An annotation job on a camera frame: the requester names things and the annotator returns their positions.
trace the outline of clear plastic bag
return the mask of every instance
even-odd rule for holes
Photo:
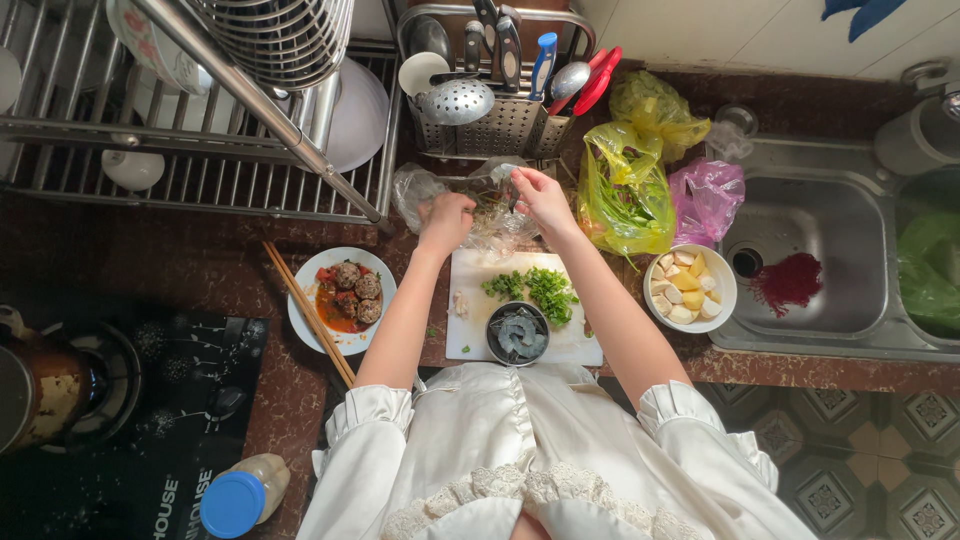
[[[743,169],[725,161],[697,158],[670,175],[670,196],[677,210],[673,245],[713,247],[733,223],[746,189]]]
[[[730,120],[714,122],[704,141],[717,151],[723,161],[742,160],[754,151],[754,143],[743,133],[743,129]]]
[[[960,215],[915,218],[900,235],[897,254],[900,299],[911,318],[934,333],[960,331]]]
[[[584,141],[577,215],[593,245],[626,257],[669,251],[676,218],[660,164],[663,139],[610,122]]]
[[[610,94],[610,113],[615,121],[660,135],[664,163],[682,158],[686,149],[710,130],[710,121],[690,114],[686,100],[673,86],[646,71],[631,71],[618,78]]]
[[[525,167],[517,156],[490,158],[466,177],[437,176],[415,163],[406,163],[394,173],[394,207],[414,234],[420,234],[417,206],[447,191],[464,193],[477,203],[473,227],[463,247],[487,254],[491,260],[513,255],[516,245],[540,233],[537,223],[520,212],[510,212],[504,196],[513,187],[510,171]]]

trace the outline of blue cloth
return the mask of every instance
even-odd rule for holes
[[[848,41],[853,43],[864,32],[874,28],[878,22],[886,18],[887,15],[894,12],[900,4],[906,0],[826,0],[827,5],[824,8],[824,14],[820,20],[827,20],[827,17],[834,13],[845,12],[860,8],[853,15],[850,21],[850,35]]]

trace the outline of pink plastic bag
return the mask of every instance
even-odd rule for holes
[[[697,158],[670,175],[669,182],[677,209],[673,245],[712,247],[713,242],[719,242],[743,204],[746,186],[740,165]]]

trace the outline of countertop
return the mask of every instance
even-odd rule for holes
[[[712,116],[721,105],[752,107],[764,133],[870,138],[877,127],[909,110],[914,98],[902,88],[830,78],[659,73],[691,103],[694,113]],[[564,162],[576,174],[588,129],[605,120],[603,99],[580,118],[564,147]],[[404,124],[396,162],[415,160],[444,173],[469,172],[478,162],[440,163],[417,155]],[[570,183],[569,178],[561,178]],[[224,314],[272,317],[270,339],[254,397],[244,455],[282,455],[292,480],[282,507],[249,536],[293,536],[305,510],[313,475],[310,451],[317,443],[327,381],[336,380],[326,356],[295,336],[286,317],[282,281],[263,253],[256,231],[266,228],[281,254],[297,267],[323,249],[359,246],[381,257],[399,281],[417,238],[402,220],[397,234],[373,227],[287,219],[254,218],[169,209],[128,209],[56,204],[20,194],[0,193],[0,286],[22,283],[77,287],[134,295],[172,307]],[[523,249],[543,249],[531,242]],[[651,257],[635,259],[642,271]],[[642,274],[626,260],[607,256],[639,303]],[[449,262],[434,292],[422,365],[444,366]],[[839,358],[721,351],[705,335],[664,329],[694,380],[812,386],[960,395],[960,364],[899,361],[895,358]],[[351,358],[356,367],[359,358]],[[608,366],[600,368],[609,375]]]

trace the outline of black cooktop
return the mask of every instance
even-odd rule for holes
[[[0,293],[0,304],[51,337],[103,328],[111,351],[133,351],[73,432],[0,455],[0,535],[210,538],[200,499],[240,460],[270,320],[52,290]]]

